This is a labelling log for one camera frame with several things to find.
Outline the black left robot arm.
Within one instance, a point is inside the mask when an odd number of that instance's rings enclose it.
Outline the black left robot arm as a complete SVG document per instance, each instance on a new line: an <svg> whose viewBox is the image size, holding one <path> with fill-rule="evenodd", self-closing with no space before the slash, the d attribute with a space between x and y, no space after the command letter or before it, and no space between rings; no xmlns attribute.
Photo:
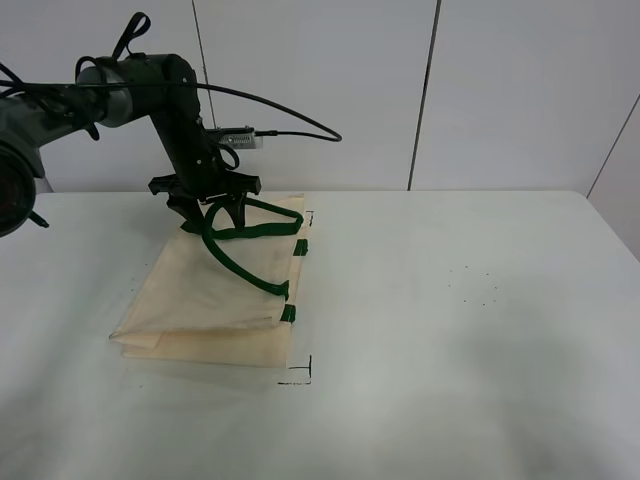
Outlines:
<svg viewBox="0 0 640 480"><path fill-rule="evenodd" d="M83 57L73 84L35 85L12 79L1 95L1 233L26 221L46 227L34 211L36 182L45 171L40 150L75 132L93 140L97 128L118 128L150 118L173 173L155 177L152 193L165 193L184 227L201 233L201 204L221 201L234 227L245 226L247 196L261 188L256 176L223 159L220 134L203 126L196 76L188 62L170 55L134 54L122 61Z"/></svg>

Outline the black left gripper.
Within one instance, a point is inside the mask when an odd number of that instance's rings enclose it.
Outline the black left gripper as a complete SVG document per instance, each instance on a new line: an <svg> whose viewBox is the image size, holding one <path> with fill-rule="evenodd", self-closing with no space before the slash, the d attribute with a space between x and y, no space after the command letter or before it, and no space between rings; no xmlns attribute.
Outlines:
<svg viewBox="0 0 640 480"><path fill-rule="evenodd" d="M166 205L184 219L181 229L201 236L204 215L198 201L226 195L224 209L234 228L242 231L246 225L246 194L260 192L260 179L240 173L236 151L215 144L201 124L171 119L154 119L152 123L174 172L153 178L149 190L170 194Z"/></svg>

